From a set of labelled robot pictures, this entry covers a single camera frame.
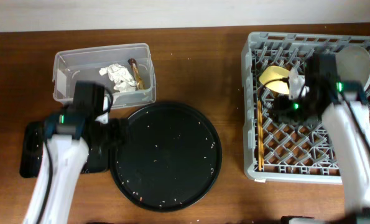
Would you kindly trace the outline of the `grey ceramic plate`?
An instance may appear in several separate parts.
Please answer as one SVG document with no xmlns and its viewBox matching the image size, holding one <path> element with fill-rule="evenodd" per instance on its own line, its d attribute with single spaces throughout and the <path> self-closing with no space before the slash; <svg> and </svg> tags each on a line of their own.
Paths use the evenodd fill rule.
<svg viewBox="0 0 370 224">
<path fill-rule="evenodd" d="M 370 54 L 360 46 L 349 46 L 336 54 L 336 67 L 341 80 L 358 81 L 366 91 L 370 85 Z"/>
</svg>

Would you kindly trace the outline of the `yellow bowl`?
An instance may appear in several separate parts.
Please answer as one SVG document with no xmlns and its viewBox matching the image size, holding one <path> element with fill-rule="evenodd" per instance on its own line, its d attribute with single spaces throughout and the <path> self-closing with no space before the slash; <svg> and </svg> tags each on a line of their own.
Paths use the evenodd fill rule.
<svg viewBox="0 0 370 224">
<path fill-rule="evenodd" d="M 288 78 L 289 73 L 290 71 L 285 68 L 270 66 L 259 76 L 259 82 L 276 93 L 288 95 L 289 84 L 287 81 L 282 81 L 282 79 Z"/>
</svg>

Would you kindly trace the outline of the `gold coffee sachet wrapper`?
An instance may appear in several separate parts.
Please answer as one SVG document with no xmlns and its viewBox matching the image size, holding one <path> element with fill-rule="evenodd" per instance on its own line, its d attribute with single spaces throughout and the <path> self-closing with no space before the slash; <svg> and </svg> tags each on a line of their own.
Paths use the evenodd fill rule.
<svg viewBox="0 0 370 224">
<path fill-rule="evenodd" d="M 132 71 L 134 72 L 134 78 L 137 82 L 137 89 L 138 90 L 144 90 L 145 89 L 145 84 L 144 84 L 143 79 L 140 76 L 136 60 L 134 58 L 130 58 L 128 60 L 128 63 L 130 64 L 130 66 L 132 68 Z"/>
</svg>

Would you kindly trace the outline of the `wooden chopstick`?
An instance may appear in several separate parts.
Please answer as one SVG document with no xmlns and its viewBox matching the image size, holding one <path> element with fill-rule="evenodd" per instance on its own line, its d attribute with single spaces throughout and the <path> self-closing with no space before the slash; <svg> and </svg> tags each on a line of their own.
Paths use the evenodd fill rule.
<svg viewBox="0 0 370 224">
<path fill-rule="evenodd" d="M 258 133 L 258 171 L 262 170 L 263 163 L 263 130 L 262 130 L 262 114 L 261 102 L 257 100 L 257 133 Z"/>
<path fill-rule="evenodd" d="M 262 104 L 260 101 L 257 102 L 257 115 L 258 115 L 258 132 L 259 132 L 259 171 L 263 170 L 264 167 L 264 139 L 263 139 L 263 118 L 262 118 Z"/>
</svg>

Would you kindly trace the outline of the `round black serving tray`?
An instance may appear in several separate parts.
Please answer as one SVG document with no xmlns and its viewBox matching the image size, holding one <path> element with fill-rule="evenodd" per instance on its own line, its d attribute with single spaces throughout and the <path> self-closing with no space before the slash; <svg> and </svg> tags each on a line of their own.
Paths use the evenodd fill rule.
<svg viewBox="0 0 370 224">
<path fill-rule="evenodd" d="M 215 127 L 195 108 L 160 102 L 131 114 L 124 142 L 110 151 L 110 171 L 134 205 L 174 212 L 201 200 L 216 182 L 222 147 Z"/>
</svg>

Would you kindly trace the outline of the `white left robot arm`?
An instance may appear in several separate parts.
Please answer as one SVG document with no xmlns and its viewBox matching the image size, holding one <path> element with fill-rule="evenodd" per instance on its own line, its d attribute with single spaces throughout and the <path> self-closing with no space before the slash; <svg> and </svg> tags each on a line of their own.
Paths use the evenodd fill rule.
<svg viewBox="0 0 370 224">
<path fill-rule="evenodd" d="M 108 117 L 113 101 L 104 85 L 78 81 L 73 101 L 38 124 L 42 160 L 24 223 L 66 223 L 89 159 L 125 143 L 125 122 Z"/>
</svg>

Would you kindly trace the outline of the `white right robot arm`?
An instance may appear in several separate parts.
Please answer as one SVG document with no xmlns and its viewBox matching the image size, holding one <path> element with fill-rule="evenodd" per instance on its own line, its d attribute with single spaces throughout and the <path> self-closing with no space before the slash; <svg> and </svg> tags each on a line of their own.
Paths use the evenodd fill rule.
<svg viewBox="0 0 370 224">
<path fill-rule="evenodd" d="M 370 210 L 370 115 L 361 82 L 340 78 L 334 54 L 313 54 L 298 78 L 282 79 L 289 95 L 274 100 L 274 119 L 294 126 L 320 121 L 338 161 L 346 211 Z"/>
</svg>

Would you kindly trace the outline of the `clear plastic waste bin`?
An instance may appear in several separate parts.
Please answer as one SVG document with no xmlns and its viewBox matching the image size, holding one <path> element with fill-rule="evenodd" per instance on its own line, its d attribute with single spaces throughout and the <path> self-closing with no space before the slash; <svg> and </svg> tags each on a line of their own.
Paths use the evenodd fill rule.
<svg viewBox="0 0 370 224">
<path fill-rule="evenodd" d="M 115 90 L 115 83 L 108 77 L 107 67 L 118 64 L 132 74 L 133 69 L 129 63 L 131 58 L 136 61 L 145 88 L 130 92 Z M 75 84 L 78 81 L 96 82 L 108 88 L 114 97 L 112 105 L 114 110 L 148 105 L 157 99 L 154 66 L 150 48 L 145 43 L 58 52 L 55 56 L 52 81 L 53 98 L 64 105 L 73 101 Z"/>
</svg>

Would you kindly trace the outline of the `grey dishwasher rack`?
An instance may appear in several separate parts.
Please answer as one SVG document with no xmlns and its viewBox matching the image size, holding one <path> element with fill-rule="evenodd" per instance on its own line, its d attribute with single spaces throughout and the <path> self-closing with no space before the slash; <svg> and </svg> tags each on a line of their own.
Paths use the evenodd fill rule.
<svg viewBox="0 0 370 224">
<path fill-rule="evenodd" d="M 305 71 L 315 53 L 335 54 L 360 46 L 370 54 L 370 36 L 251 32 L 241 52 L 244 90 L 244 173 L 252 180 L 341 184 L 338 163 L 327 131 L 321 124 L 291 126 L 276 123 L 262 107 L 264 167 L 258 171 L 257 100 L 270 106 L 277 94 L 258 80 L 272 65 Z M 370 85 L 366 90 L 370 111 Z"/>
</svg>

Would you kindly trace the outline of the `crumpled white tissue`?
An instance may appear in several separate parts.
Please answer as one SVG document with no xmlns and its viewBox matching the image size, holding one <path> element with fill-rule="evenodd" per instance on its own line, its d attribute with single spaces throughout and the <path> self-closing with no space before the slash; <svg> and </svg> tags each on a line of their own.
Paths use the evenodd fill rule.
<svg viewBox="0 0 370 224">
<path fill-rule="evenodd" d="M 137 89 L 135 78 L 125 66 L 118 63 L 100 68 L 99 74 L 101 76 L 108 75 L 108 78 L 114 83 L 113 89 L 118 92 L 130 92 Z"/>
</svg>

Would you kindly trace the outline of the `black rectangular tray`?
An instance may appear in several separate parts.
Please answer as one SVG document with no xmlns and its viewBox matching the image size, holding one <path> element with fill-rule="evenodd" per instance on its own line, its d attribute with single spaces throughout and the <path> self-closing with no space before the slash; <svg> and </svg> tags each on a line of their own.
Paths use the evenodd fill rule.
<svg viewBox="0 0 370 224">
<path fill-rule="evenodd" d="M 81 173 L 105 172 L 109 166 L 108 134 L 105 125 L 97 122 L 82 135 L 89 154 Z M 42 163 L 44 122 L 34 121 L 25 129 L 19 173 L 23 178 L 37 177 Z"/>
</svg>

